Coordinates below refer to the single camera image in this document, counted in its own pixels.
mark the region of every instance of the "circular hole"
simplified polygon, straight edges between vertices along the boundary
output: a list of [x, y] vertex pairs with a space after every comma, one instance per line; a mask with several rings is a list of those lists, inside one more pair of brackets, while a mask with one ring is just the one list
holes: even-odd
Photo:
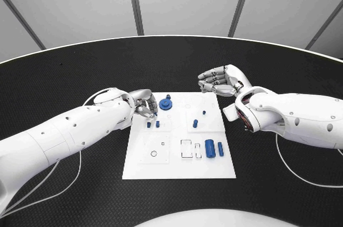
[[295, 126], [298, 126], [298, 123], [299, 123], [299, 118], [295, 118], [295, 121], [293, 121], [293, 123], [295, 123]]
[[332, 128], [334, 128], [332, 124], [328, 124], [326, 125], [326, 131], [329, 132], [332, 130]]

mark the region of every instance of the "black mesh surface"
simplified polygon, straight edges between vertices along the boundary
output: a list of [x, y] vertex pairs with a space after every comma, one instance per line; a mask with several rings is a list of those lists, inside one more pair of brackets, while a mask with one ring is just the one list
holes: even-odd
[[[197, 75], [233, 64], [250, 84], [275, 93], [343, 98], [343, 63], [257, 42], [205, 37], [138, 37], [58, 48], [0, 64], [0, 139], [80, 106], [107, 87], [129, 92], [197, 92]], [[217, 97], [223, 108], [233, 98]], [[129, 128], [112, 132], [81, 152], [81, 171], [70, 189], [2, 220], [5, 227], [118, 226], [185, 210], [243, 210], [298, 226], [343, 226], [343, 190], [303, 183], [285, 168], [270, 132], [224, 129], [236, 179], [120, 180]], [[293, 171], [319, 184], [343, 185], [343, 156], [279, 138]], [[56, 194], [77, 173], [79, 155], [60, 161], [22, 204]], [[48, 172], [25, 183], [12, 200]]]

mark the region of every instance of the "blue part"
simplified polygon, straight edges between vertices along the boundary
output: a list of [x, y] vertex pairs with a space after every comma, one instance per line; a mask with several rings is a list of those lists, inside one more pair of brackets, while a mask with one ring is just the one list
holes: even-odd
[[192, 122], [192, 128], [197, 127], [197, 120], [194, 119], [194, 122]]
[[171, 100], [169, 99], [161, 99], [159, 100], [159, 108], [164, 110], [164, 111], [167, 111], [169, 108], [171, 108], [171, 106], [172, 106], [172, 102], [171, 102]]
[[205, 157], [207, 157], [207, 158], [216, 157], [213, 139], [205, 139], [205, 140], [204, 140], [204, 149], [205, 149]]
[[217, 142], [217, 150], [218, 150], [218, 156], [223, 156], [223, 145], [221, 142]]

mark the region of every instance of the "robotic arm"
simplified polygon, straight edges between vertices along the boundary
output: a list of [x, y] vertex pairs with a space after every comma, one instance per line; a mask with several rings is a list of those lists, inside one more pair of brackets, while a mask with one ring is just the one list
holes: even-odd
[[228, 121], [243, 121], [244, 130], [270, 131], [298, 143], [343, 149], [343, 100], [318, 95], [276, 94], [263, 87], [253, 87], [233, 65], [205, 71], [197, 78], [201, 92], [236, 96], [223, 113]]
[[87, 148], [112, 130], [130, 125], [132, 114], [156, 116], [148, 89], [99, 94], [92, 106], [61, 113], [0, 141], [0, 214], [20, 187], [57, 160]]

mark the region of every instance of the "white round object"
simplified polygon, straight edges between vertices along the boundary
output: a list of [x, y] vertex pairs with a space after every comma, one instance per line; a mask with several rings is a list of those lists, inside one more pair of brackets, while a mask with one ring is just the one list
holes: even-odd
[[293, 227], [272, 217], [236, 210], [201, 209], [172, 213], [136, 225], [136, 227]]

